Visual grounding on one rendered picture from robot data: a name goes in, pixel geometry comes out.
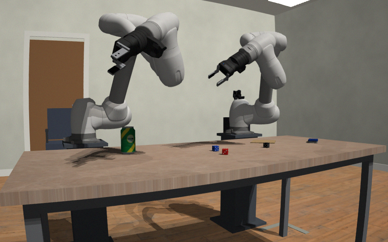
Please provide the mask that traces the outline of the green soda can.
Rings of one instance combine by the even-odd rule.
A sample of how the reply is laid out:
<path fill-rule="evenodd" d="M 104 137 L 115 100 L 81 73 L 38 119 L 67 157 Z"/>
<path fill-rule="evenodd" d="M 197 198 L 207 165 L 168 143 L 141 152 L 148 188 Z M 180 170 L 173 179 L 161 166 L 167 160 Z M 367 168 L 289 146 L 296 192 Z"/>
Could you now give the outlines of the green soda can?
<path fill-rule="evenodd" d="M 136 152 L 136 136 L 133 126 L 122 127 L 121 129 L 121 152 L 123 154 Z"/>

